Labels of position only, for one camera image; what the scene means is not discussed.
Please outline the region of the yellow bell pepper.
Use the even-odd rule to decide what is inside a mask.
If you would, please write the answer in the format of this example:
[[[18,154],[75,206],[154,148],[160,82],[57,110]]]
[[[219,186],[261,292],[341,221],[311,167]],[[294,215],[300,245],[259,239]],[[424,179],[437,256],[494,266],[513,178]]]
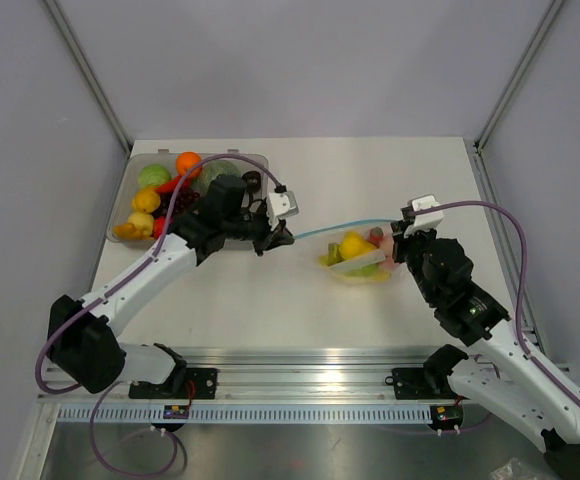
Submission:
[[[339,254],[344,261],[351,260],[376,249],[377,247],[370,244],[356,231],[346,232],[339,244]]]

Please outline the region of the green apple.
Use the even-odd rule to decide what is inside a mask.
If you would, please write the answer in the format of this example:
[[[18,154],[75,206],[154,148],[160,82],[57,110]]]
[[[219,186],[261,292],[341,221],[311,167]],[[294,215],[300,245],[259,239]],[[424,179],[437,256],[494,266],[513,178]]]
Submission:
[[[357,268],[357,269],[353,269],[353,270],[349,270],[347,272],[344,273],[345,276],[347,277],[351,277],[351,278],[371,278],[373,277],[379,270],[379,267],[377,264],[369,264],[366,266],[363,266],[361,268]]]

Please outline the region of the clear zip top bag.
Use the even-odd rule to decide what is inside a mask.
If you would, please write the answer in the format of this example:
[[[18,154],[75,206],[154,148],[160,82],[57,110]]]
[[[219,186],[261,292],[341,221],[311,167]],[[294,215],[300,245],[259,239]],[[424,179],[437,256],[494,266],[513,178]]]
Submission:
[[[390,219],[362,219],[295,234],[304,263],[329,280],[369,285],[395,280],[402,267],[393,258]]]

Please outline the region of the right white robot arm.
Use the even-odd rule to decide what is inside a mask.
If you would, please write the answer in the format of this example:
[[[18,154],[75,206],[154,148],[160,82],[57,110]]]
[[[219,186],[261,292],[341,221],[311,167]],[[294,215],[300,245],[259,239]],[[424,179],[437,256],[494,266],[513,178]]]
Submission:
[[[477,402],[530,440],[559,478],[580,479],[580,388],[515,332],[507,310],[473,281],[473,262],[457,240],[415,230],[407,220],[391,229],[394,260],[462,344],[428,358],[426,389]]]

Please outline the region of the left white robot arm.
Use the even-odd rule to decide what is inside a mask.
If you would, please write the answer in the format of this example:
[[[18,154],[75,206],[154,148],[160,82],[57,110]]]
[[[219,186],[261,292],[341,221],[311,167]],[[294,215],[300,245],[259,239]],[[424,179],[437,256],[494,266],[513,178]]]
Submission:
[[[91,394],[126,382],[155,389],[165,398],[178,396],[187,374],[180,354],[163,344],[122,344],[118,338],[156,295],[226,241],[250,242],[257,255],[293,244],[286,227],[287,217],[298,211],[293,193],[277,185],[250,211],[243,205],[246,192],[244,179],[218,176],[205,196],[165,221],[156,243],[122,274],[79,299],[57,299],[38,359],[50,360]]]

